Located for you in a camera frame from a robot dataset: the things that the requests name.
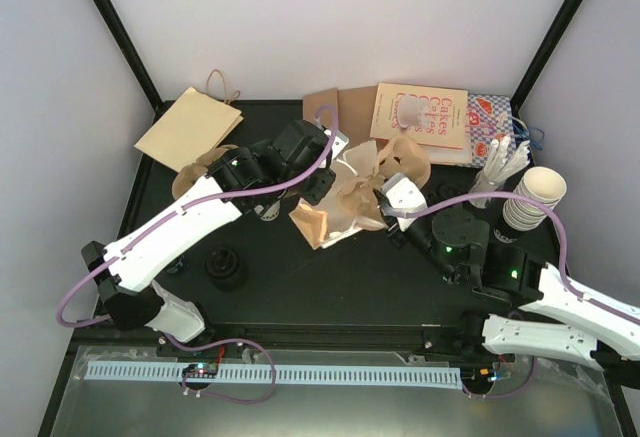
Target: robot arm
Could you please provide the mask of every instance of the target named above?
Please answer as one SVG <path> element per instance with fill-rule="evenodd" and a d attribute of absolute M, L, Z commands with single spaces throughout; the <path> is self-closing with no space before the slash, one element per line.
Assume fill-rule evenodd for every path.
<path fill-rule="evenodd" d="M 319 159 L 329 138 L 309 122 L 291 123 L 273 141 L 227 151 L 179 200 L 126 237 L 102 247 L 83 249 L 90 269 L 114 260 L 95 281 L 100 299 L 120 330 L 142 326 L 188 342 L 206 327 L 193 303 L 154 281 L 185 250 L 216 229 L 250 212 L 264 212 L 287 195 L 312 205 L 331 188 L 335 174 L 328 163 L 348 144 L 338 132 L 327 161 L 295 187 L 283 184 L 301 176 Z M 270 187 L 271 191 L 261 191 Z M 224 193 L 228 198 L 217 198 Z"/>
<path fill-rule="evenodd" d="M 419 189 L 402 174 L 389 179 L 378 197 L 383 214 L 389 208 L 413 212 L 427 207 Z M 498 310 L 519 308 L 561 322 L 483 316 L 478 324 L 464 326 L 474 329 L 474 342 L 484 350 L 575 362 L 604 370 L 622 385 L 640 386 L 638 309 L 571 279 L 570 291 L 553 265 L 508 244 L 490 242 L 489 225 L 462 207 L 385 220 L 392 242 L 410 242 L 448 283 L 468 284 L 471 292 Z"/>

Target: black table surface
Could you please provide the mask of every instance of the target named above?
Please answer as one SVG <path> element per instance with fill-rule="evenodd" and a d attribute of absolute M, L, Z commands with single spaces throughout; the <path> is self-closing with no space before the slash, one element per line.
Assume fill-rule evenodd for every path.
<path fill-rule="evenodd" d="M 225 143 L 248 145 L 276 136 L 292 119 L 302 116 L 300 102 L 234 104 L 244 121 Z M 440 184 L 466 191 L 476 170 L 433 166 L 424 193 Z M 154 162 L 143 182 L 134 228 L 173 202 L 176 173 Z M 509 182 L 513 187 L 519 176 Z M 466 285 L 444 282 L 410 245 L 395 248 L 383 231 L 362 231 L 328 249 L 312 250 L 288 216 L 296 199 L 284 201 L 280 216 L 262 222 L 254 215 L 215 231 L 185 252 L 187 268 L 177 276 L 161 274 L 158 281 L 179 297 L 197 302 L 207 317 L 220 324 L 324 326 L 455 325 L 462 312 L 491 312 Z M 495 222 L 502 202 L 477 217 Z M 214 246 L 238 252 L 248 268 L 246 285 L 234 292 L 218 290 L 205 271 Z M 557 240 L 550 222 L 518 240 L 518 246 L 556 263 Z"/>

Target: crumpled paper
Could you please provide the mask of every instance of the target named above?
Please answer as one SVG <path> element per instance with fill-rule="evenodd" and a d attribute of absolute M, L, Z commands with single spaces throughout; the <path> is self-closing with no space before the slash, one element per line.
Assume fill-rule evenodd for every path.
<path fill-rule="evenodd" d="M 431 175 L 427 152 L 413 139 L 399 135 L 377 153 L 374 140 L 346 150 L 331 164 L 336 180 L 324 199 L 311 206 L 300 199 L 289 214 L 313 249 L 327 248 L 361 230 L 386 228 L 374 189 L 397 173 L 419 188 Z"/>

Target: paper cup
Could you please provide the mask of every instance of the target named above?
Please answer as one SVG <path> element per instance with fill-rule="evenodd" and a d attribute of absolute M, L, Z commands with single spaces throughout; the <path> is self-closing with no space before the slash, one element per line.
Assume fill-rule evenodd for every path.
<path fill-rule="evenodd" d="M 512 202 L 511 206 L 513 208 L 518 209 L 520 212 L 528 216 L 541 217 L 546 215 L 542 210 L 538 209 L 537 207 L 534 207 L 531 204 L 527 204 L 526 202 L 521 202 L 519 200 L 510 200 L 509 202 Z M 547 207 L 549 207 L 550 209 L 553 209 L 555 206 L 556 204 L 553 204 L 553 206 L 547 205 Z"/>
<path fill-rule="evenodd" d="M 567 183 L 555 170 L 547 167 L 532 167 L 518 184 L 522 195 L 543 203 L 558 203 L 567 193 Z"/>
<path fill-rule="evenodd" d="M 535 229 L 538 225 L 540 225 L 540 222 L 542 222 L 541 220 L 526 221 L 517 214 L 510 213 L 506 207 L 502 211 L 502 217 L 510 227 L 521 232 Z"/>
<path fill-rule="evenodd" d="M 546 167 L 527 170 L 514 193 L 529 197 L 553 209 L 567 192 L 567 183 L 560 174 Z M 533 230 L 547 215 L 544 211 L 520 200 L 509 199 L 502 207 L 502 219 L 494 235 L 503 242 L 513 242 L 522 232 Z"/>
<path fill-rule="evenodd" d="M 537 222 L 540 222 L 540 215 L 530 215 L 526 212 L 523 212 L 518 207 L 516 207 L 513 200 L 510 200 L 505 204 L 503 212 L 506 212 L 509 217 L 518 219 L 519 221 L 526 224 L 535 224 Z"/>

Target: white cable tray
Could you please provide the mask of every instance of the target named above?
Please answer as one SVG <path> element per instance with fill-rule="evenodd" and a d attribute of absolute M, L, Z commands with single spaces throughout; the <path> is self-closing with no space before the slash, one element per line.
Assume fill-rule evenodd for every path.
<path fill-rule="evenodd" d="M 89 362 L 85 380 L 179 382 L 188 363 Z M 193 377 L 188 382 L 268 384 L 268 365 L 221 364 L 215 378 Z M 440 367 L 373 367 L 333 365 L 276 365 L 277 384 L 436 387 L 461 389 L 460 370 Z"/>

